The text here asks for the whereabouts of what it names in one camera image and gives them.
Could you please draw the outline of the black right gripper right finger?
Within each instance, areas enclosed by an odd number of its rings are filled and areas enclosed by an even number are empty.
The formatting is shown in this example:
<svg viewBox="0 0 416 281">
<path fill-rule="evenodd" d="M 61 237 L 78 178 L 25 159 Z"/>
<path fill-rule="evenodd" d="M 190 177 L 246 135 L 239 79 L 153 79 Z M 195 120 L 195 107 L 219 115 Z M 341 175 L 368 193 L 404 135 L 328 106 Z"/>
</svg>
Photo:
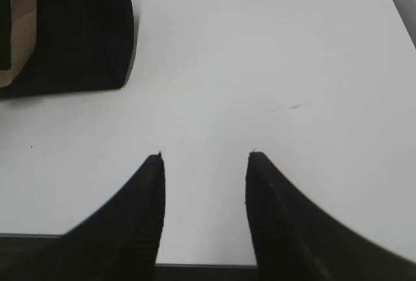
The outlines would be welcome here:
<svg viewBox="0 0 416 281">
<path fill-rule="evenodd" d="M 262 152 L 248 158 L 246 213 L 260 280 L 415 279 L 415 263 L 320 209 Z"/>
</svg>

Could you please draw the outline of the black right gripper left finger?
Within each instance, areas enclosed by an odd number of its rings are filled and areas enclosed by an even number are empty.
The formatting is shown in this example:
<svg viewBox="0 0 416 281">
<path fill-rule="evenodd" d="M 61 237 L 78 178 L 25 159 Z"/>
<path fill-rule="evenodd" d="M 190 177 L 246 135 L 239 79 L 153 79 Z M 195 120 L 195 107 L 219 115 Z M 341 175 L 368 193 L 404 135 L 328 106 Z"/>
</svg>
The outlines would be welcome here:
<svg viewBox="0 0 416 281">
<path fill-rule="evenodd" d="M 164 225 L 164 161 L 150 155 L 94 214 L 1 271 L 2 280 L 152 280 Z"/>
</svg>

